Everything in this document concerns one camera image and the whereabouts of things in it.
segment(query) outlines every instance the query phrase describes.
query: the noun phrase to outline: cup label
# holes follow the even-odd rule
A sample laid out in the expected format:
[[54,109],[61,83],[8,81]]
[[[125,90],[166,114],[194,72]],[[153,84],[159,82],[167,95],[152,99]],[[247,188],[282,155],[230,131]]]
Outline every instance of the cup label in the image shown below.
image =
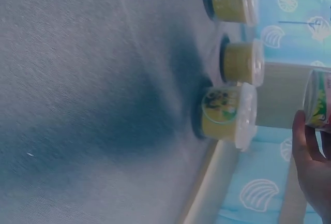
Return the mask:
[[331,131],[331,73],[318,71],[318,93],[315,109],[309,125],[324,131]]
[[239,93],[230,89],[213,89],[204,97],[202,109],[204,115],[212,122],[225,124],[237,115]]

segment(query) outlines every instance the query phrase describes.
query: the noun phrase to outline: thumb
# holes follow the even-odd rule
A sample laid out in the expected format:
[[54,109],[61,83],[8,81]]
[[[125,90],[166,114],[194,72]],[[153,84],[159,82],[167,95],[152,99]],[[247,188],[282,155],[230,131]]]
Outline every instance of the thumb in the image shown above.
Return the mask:
[[304,111],[297,111],[292,126],[292,154],[298,170],[307,161],[312,160],[305,136],[305,121],[306,116]]

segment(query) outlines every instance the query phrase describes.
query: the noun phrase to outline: finger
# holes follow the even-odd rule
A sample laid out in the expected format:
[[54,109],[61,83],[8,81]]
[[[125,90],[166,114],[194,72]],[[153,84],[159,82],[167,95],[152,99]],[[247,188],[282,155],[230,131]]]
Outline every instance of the finger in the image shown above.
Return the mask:
[[307,162],[312,161],[306,142],[305,121],[304,111],[297,111],[292,125],[292,154],[298,170],[302,169]]
[[308,146],[308,152],[313,160],[324,162],[326,159],[320,152],[319,144],[317,142],[315,129],[312,127],[305,127],[305,137]]
[[321,131],[322,149],[327,160],[331,160],[331,134]]

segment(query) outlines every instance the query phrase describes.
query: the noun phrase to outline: printed label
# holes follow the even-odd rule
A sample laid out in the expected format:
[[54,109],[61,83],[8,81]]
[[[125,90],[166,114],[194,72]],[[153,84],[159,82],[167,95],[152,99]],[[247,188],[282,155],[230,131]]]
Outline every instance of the printed label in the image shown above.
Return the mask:
[[239,94],[236,90],[213,89],[207,93],[202,109],[206,117],[215,123],[228,123],[235,119]]
[[310,123],[313,127],[331,131],[331,73],[317,72],[318,94]]

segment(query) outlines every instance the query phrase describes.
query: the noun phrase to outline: hand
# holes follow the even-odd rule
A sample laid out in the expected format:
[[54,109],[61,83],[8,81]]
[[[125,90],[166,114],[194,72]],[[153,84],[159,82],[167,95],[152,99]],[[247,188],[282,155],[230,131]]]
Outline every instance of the hand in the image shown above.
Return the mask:
[[293,122],[292,153],[298,180],[307,201],[322,217],[331,223],[331,134],[321,132],[321,154],[315,129],[305,125],[304,111],[298,111]]

